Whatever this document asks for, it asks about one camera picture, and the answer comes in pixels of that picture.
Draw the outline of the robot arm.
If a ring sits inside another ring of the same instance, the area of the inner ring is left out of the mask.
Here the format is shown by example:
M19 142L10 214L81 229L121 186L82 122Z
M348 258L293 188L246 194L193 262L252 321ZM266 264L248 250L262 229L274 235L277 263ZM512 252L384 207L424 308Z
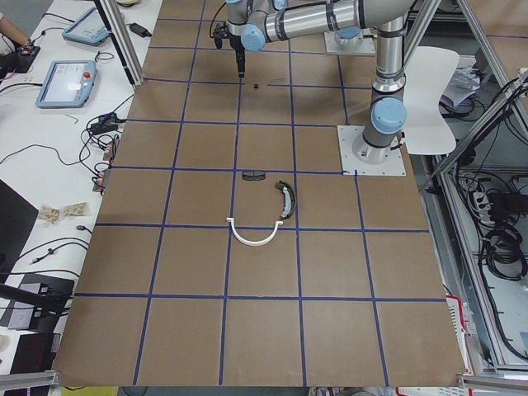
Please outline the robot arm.
M407 21L414 1L358 1L360 27L374 27L378 33L376 75L372 80L370 120L352 145L363 163L382 163L391 151L395 135L403 128L407 111L403 104L406 83L404 66L431 22L438 1L425 1L405 43Z
M268 43L327 31L349 39L355 31L380 24L367 21L364 1L318 1L292 7L287 1L226 1L219 8L227 10L228 20L212 21L209 36L218 50L229 42L240 79L245 78L246 53L259 52Z

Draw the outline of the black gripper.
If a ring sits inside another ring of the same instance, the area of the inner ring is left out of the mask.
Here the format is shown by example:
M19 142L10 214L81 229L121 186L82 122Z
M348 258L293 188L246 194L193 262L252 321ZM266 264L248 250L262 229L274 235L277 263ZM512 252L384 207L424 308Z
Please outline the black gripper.
M241 38L229 32L226 22L217 24L213 29L213 40L217 50L221 50L225 40L229 41L231 48L235 51L235 59L238 67L238 77L245 77L245 49Z

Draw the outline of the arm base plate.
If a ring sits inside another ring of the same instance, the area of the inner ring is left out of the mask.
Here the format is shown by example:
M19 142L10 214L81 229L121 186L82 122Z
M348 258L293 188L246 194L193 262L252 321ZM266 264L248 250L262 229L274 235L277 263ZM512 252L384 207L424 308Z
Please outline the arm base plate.
M325 47L327 54L375 56L374 34L371 29L364 29L351 39L341 38L336 32L325 32Z
M373 148L363 140L364 126L338 125L337 136L344 176L404 177L398 140L387 148Z

